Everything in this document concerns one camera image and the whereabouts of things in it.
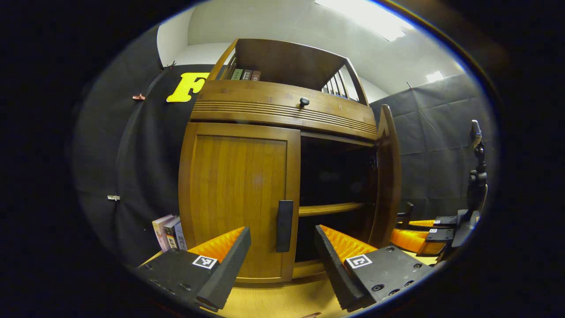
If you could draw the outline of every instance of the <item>screw hole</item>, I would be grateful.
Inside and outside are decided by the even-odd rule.
[[[379,290],[383,289],[384,287],[385,287],[385,285],[383,285],[383,284],[378,284],[378,285],[373,286],[373,287],[371,288],[371,290],[372,290],[372,291],[379,291]]]
[[[181,286],[186,291],[190,291],[192,289],[190,288],[190,285],[187,285],[185,283],[180,283],[179,286]]]

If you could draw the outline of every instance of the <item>bookshelf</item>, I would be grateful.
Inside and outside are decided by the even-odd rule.
[[[236,69],[260,71],[260,78],[232,79]],[[345,71],[358,101],[349,98]],[[385,130],[377,130],[346,57],[291,42],[236,39],[210,72],[185,131],[179,208],[187,244],[249,226],[253,243],[239,283],[319,273],[317,224],[379,247],[392,232],[400,189],[392,116],[381,114],[380,125]],[[385,163],[378,168],[377,158]],[[290,229],[278,224],[280,200],[293,201]],[[288,231],[287,251],[274,249],[279,231]]]

